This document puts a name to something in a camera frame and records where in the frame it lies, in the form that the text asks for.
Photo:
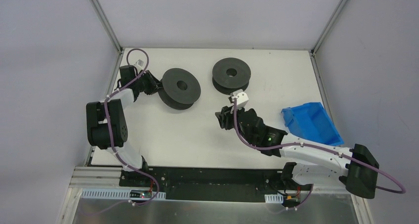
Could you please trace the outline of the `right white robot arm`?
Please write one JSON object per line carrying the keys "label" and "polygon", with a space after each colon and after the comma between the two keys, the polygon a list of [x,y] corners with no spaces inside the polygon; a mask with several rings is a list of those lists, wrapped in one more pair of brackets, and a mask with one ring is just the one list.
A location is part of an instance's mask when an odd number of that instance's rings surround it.
{"label": "right white robot arm", "polygon": [[267,156],[288,157],[281,174],[281,185],[321,184],[343,186],[353,195],[373,199],[377,189],[378,161],[361,144],[353,148],[309,144],[284,130],[268,126],[254,109],[233,110],[225,106],[215,116],[221,129],[235,129],[240,140]]}

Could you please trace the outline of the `black cable spool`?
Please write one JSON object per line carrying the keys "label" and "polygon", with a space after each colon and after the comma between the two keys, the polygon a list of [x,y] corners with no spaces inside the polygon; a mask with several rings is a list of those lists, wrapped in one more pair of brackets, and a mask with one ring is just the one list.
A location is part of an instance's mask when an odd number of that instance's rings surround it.
{"label": "black cable spool", "polygon": [[222,94],[246,90],[251,79],[249,65],[233,57],[219,60],[212,68],[212,84]]}

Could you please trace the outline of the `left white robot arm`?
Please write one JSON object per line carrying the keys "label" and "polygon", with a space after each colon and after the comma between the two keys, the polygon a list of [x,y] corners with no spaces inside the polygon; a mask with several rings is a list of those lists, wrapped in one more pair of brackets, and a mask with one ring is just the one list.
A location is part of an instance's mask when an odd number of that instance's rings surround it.
{"label": "left white robot arm", "polygon": [[162,87],[150,71],[133,65],[120,67],[117,88],[103,101],[86,104],[86,131],[91,146],[111,153],[138,186],[151,179],[145,158],[128,142],[128,127],[124,109],[136,102],[140,93],[152,95]]}

